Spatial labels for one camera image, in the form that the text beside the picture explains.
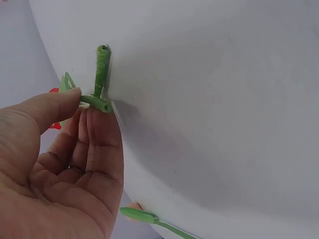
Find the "fingernail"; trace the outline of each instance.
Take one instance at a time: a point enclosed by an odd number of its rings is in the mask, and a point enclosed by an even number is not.
[[[74,93],[74,92],[81,92],[80,87],[72,88],[71,90],[68,91],[68,93]]]

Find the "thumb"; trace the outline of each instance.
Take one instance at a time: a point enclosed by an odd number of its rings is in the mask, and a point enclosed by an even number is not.
[[[8,107],[32,118],[43,134],[55,122],[71,118],[80,104],[81,90],[73,88],[66,93],[45,93],[32,97],[21,104]]]
[[[50,125],[78,109],[80,89],[46,93],[0,110],[0,175],[25,185],[40,149],[40,136]]]

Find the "white wall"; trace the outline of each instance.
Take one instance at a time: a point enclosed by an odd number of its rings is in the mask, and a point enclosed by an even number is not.
[[[34,24],[28,1],[0,2],[0,108],[17,104],[58,87],[59,80]],[[42,137],[45,151],[58,133],[48,130]],[[130,199],[123,195],[121,206]],[[146,224],[132,223],[119,215],[112,239],[156,239]]]

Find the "red flower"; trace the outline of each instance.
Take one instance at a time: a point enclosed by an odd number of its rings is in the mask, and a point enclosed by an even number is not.
[[[50,128],[56,128],[58,130],[62,129],[62,127],[61,127],[59,122],[58,123],[54,123],[53,125],[50,126]]]
[[[53,88],[50,92],[59,92],[59,88]]]

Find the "hand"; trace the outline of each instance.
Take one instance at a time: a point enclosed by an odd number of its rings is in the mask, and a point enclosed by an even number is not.
[[[123,191],[114,114],[78,109],[81,92],[0,110],[0,238],[109,238]],[[70,118],[47,153],[40,135]]]

